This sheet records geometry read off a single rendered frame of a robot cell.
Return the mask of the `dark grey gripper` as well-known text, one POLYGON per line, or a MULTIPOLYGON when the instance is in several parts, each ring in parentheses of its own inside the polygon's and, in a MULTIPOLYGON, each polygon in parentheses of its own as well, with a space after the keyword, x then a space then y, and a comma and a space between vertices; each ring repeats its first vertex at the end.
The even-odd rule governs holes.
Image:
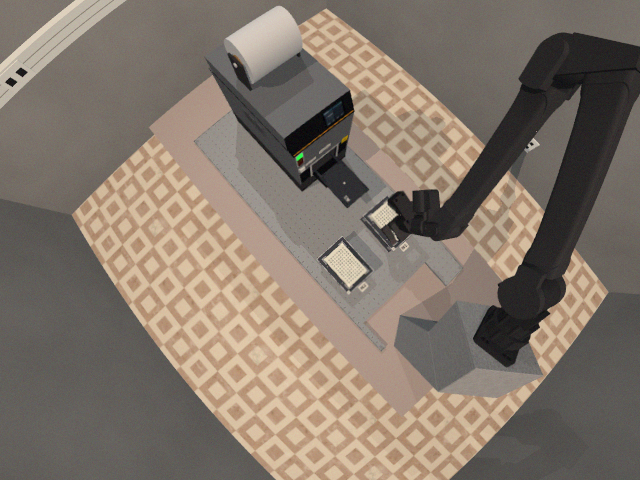
MULTIPOLYGON (((415 215, 415 216, 417 216, 417 215, 415 215)), ((409 222, 409 229, 410 229, 411 221, 412 221, 412 219, 413 219, 415 216, 413 216, 413 217, 410 219, 410 222, 409 222)), ((387 225, 385 225, 385 226, 381 229, 381 231, 383 231, 383 233, 385 234, 385 236, 388 238, 388 240, 390 241, 390 243, 391 243, 392 245, 394 245, 396 242, 398 242, 398 241, 396 240, 396 238, 395 238, 394 234, 392 233, 392 231, 393 231, 393 232, 395 233, 395 235, 397 236, 397 239, 398 239, 399 241, 401 241, 401 242, 403 242, 403 241, 404 241, 404 240, 405 240, 405 239, 406 239, 410 234, 413 234, 413 233, 411 232, 411 230, 410 230, 410 232, 407 232, 407 231, 402 231, 402 230, 400 230, 400 229, 398 228, 398 226, 397 226, 397 225, 396 225, 396 223, 394 222, 394 221, 396 220, 396 218, 397 218, 397 217, 399 217, 399 216, 397 215, 393 220, 391 220, 387 225), (392 230, 392 231, 391 231, 391 230, 392 230)))

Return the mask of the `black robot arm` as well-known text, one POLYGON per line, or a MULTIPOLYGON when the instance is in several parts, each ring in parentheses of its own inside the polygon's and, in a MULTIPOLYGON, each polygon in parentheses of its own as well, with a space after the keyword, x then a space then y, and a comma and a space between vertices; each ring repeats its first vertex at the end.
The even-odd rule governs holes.
POLYGON ((505 367, 515 363, 519 349, 550 315, 547 308, 565 296, 562 275, 640 94, 640 46, 557 33, 540 43, 519 81, 509 111, 442 207, 437 189, 412 191, 413 204, 404 191, 387 200, 402 215, 394 221, 400 230, 434 241, 459 237, 548 118, 581 86, 572 132, 534 241, 515 275, 498 283, 501 307, 487 310, 473 337, 505 367))

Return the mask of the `cream well plate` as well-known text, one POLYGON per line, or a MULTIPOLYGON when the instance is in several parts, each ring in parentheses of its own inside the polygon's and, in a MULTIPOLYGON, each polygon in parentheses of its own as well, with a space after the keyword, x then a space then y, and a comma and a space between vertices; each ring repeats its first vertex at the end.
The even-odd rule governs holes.
POLYGON ((376 225, 381 229, 383 226, 387 225, 392 219, 396 217, 395 211, 387 206, 387 202, 381 206, 373 215, 371 215, 371 219, 376 223, 376 225))
POLYGON ((348 287, 355 283, 367 271, 343 243, 330 253, 324 261, 348 287))

